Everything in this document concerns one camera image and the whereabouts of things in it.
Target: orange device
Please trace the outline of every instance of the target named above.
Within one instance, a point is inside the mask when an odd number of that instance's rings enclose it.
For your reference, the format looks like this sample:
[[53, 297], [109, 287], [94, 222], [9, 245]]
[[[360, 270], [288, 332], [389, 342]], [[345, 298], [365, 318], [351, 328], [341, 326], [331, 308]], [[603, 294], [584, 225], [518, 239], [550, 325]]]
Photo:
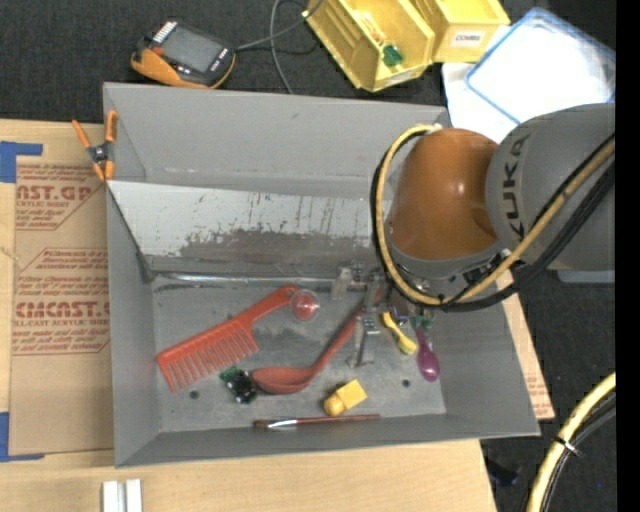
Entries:
[[218, 87], [234, 63], [229, 43], [178, 20], [144, 35], [131, 55], [131, 67], [152, 80], [201, 89]]

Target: yellow block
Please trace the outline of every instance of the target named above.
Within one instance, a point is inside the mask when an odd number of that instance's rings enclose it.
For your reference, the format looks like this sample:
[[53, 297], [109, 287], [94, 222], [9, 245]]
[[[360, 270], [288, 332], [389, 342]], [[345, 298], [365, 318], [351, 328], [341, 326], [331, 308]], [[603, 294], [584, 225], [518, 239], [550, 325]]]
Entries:
[[362, 389], [358, 379], [353, 379], [324, 401], [324, 410], [329, 416], [338, 416], [344, 411], [355, 407], [366, 398], [367, 394]]

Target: yellow plastic box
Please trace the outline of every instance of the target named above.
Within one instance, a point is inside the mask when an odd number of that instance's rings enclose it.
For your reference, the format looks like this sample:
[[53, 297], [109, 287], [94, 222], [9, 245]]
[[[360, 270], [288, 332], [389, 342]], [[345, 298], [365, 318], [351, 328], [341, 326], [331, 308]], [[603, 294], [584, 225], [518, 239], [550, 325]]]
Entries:
[[[316, 4], [310, 0], [309, 8]], [[359, 89], [412, 80], [433, 63], [435, 34], [410, 0], [325, 0], [307, 23]]]
[[477, 62], [511, 20], [498, 0], [411, 0], [436, 34], [434, 62]]

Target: metal clip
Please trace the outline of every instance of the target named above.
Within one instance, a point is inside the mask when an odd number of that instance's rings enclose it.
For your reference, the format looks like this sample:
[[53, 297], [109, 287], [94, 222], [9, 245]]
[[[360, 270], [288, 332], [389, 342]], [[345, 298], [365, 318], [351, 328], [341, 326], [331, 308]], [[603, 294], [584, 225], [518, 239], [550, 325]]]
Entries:
[[106, 122], [105, 141], [99, 146], [92, 146], [89, 142], [89, 138], [87, 137], [86, 132], [84, 131], [82, 126], [80, 126], [80, 123], [78, 123], [78, 121], [76, 121], [75, 119], [71, 121], [71, 124], [78, 134], [80, 142], [87, 150], [89, 158], [93, 162], [93, 170], [96, 172], [96, 174], [100, 178], [100, 181], [102, 182], [104, 182], [105, 180], [113, 179], [113, 175], [115, 172], [115, 166], [110, 160], [110, 155], [112, 153], [112, 146], [116, 142], [116, 125], [118, 119], [119, 117], [115, 110], [109, 111]]
[[380, 321], [377, 304], [385, 295], [385, 280], [382, 274], [375, 273], [367, 284], [365, 295], [362, 325], [364, 332], [358, 347], [358, 356], [355, 365], [362, 366], [375, 361], [375, 354], [380, 339], [385, 337], [384, 326]]
[[362, 284], [362, 269], [364, 263], [358, 260], [351, 262], [350, 267], [340, 267], [338, 277], [331, 286], [331, 299], [342, 300], [347, 295], [350, 286]]

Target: red spoon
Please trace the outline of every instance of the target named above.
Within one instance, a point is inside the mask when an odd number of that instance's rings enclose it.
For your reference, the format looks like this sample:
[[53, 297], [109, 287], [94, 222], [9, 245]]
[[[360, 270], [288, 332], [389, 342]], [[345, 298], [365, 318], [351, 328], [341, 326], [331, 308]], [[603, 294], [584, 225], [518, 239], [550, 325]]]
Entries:
[[360, 314], [355, 315], [329, 344], [318, 360], [307, 368], [287, 368], [271, 366], [254, 370], [252, 378], [260, 389], [274, 395], [297, 393], [306, 388], [325, 366], [333, 359], [344, 344], [351, 339]]

